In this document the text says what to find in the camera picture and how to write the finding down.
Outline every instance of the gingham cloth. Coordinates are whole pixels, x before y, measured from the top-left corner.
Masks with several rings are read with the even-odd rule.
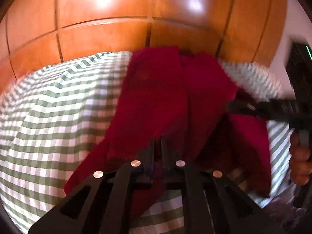
[[[98,53],[46,66],[4,95],[0,107],[0,198],[24,233],[65,195],[75,168],[105,135],[114,115],[130,52]],[[234,82],[258,99],[278,96],[279,84],[257,65],[222,63]],[[288,124],[269,121],[272,190],[288,168]],[[229,176],[246,189],[244,174]],[[269,199],[250,196],[265,206]],[[183,232],[181,193],[164,193],[131,224],[130,233]]]

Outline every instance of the orange wooden wall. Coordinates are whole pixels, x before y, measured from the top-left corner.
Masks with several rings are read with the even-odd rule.
[[[286,6],[287,0],[14,0],[0,23],[0,92],[48,64],[149,45],[269,66]]]

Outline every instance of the red cloth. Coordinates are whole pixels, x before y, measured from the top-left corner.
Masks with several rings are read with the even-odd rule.
[[[122,85],[116,114],[99,143],[65,184],[69,194],[97,170],[117,169],[149,145],[150,138],[165,136],[182,158],[194,162],[212,134],[225,105],[236,96],[237,87],[216,58],[198,53],[185,56],[177,47],[145,48],[134,52]],[[256,178],[252,186],[268,195],[271,185],[269,141],[263,120],[243,115],[228,116],[224,138],[214,143],[231,146],[238,163]],[[201,165],[211,159],[200,159]],[[164,192],[161,178],[149,191],[133,195],[132,215],[139,216]]]

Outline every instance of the green light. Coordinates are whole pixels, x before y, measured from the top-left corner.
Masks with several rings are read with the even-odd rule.
[[[311,53],[310,53],[310,50],[309,50],[308,46],[306,46],[306,48],[307,48],[307,50],[308,50],[308,52],[309,52],[309,55],[310,55],[310,58],[311,58],[311,60],[312,60],[312,55],[311,55]]]

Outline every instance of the finger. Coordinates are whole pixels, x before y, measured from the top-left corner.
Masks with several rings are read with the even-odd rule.
[[[289,167],[296,175],[309,175],[312,173],[312,162],[297,162],[294,158],[291,158]]]
[[[298,133],[293,132],[290,137],[291,148],[297,147],[300,144],[300,136]]]
[[[310,157],[310,150],[305,147],[297,146],[296,148],[290,148],[289,150],[292,158],[298,162],[305,162]]]
[[[310,179],[308,175],[295,175],[293,172],[291,172],[290,177],[291,177],[292,182],[300,186],[307,184]]]

